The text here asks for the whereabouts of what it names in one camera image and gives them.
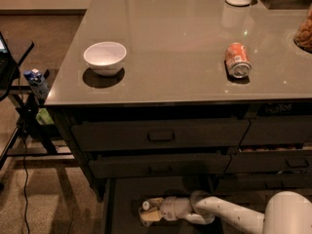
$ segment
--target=red can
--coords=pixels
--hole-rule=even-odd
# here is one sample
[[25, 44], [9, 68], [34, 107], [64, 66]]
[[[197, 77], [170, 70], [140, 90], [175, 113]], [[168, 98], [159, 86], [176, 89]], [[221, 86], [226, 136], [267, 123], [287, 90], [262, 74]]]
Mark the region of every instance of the red can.
[[247, 77], [252, 69], [247, 51], [241, 43], [232, 43], [225, 52], [227, 72], [235, 78]]

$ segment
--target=bowl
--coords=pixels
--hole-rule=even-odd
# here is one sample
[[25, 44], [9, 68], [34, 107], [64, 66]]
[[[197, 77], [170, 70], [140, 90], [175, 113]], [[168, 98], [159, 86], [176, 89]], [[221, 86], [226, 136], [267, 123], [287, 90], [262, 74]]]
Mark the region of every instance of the bowl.
[[100, 42], [85, 51], [84, 59], [96, 74], [113, 76], [124, 67], [126, 54], [126, 48], [120, 43]]

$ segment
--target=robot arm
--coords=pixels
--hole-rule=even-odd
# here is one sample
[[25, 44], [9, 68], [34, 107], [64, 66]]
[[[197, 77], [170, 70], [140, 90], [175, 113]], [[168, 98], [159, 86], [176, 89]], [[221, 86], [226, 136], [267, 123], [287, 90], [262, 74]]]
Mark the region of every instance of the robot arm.
[[162, 218], [209, 224], [215, 216], [249, 234], [312, 233], [312, 204], [293, 192], [281, 192], [269, 201], [265, 214], [194, 191], [190, 198], [149, 199], [139, 209], [141, 222], [149, 226]]

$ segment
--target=glass jar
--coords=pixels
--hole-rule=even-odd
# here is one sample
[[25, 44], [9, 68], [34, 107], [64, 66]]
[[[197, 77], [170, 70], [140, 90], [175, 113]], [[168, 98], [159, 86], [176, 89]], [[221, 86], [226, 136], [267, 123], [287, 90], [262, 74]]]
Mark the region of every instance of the glass jar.
[[306, 19], [298, 28], [293, 40], [299, 48], [312, 53], [312, 4], [308, 9]]

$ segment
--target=black cable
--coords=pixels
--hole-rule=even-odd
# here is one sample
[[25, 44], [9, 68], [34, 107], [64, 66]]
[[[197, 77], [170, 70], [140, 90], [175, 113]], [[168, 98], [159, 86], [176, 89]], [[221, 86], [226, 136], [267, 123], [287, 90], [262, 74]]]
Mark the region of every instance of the black cable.
[[[21, 96], [21, 101], [23, 102], [23, 93], [22, 93], [22, 90], [20, 87], [20, 77], [19, 77], [19, 92], [20, 92], [20, 96]], [[22, 159], [22, 164], [23, 164], [23, 168], [24, 168], [25, 173], [26, 173], [25, 184], [23, 187], [23, 196], [25, 198], [26, 205], [25, 205], [25, 211], [24, 211], [23, 217], [24, 217], [24, 222], [25, 222], [26, 227], [27, 227], [27, 233], [30, 234], [30, 228], [29, 228], [29, 224], [28, 224], [28, 220], [27, 220], [28, 197], [27, 197], [26, 187], [27, 187], [27, 183], [28, 183], [28, 170], [27, 170], [27, 166], [26, 166], [27, 143], [26, 143], [25, 136], [24, 136], [25, 125], [26, 125], [25, 111], [24, 110], [25, 110], [25, 108], [21, 109], [21, 119], [22, 119], [21, 139], [22, 139], [23, 145], [25, 147], [25, 151], [24, 151], [24, 155], [23, 155], [23, 159]]]

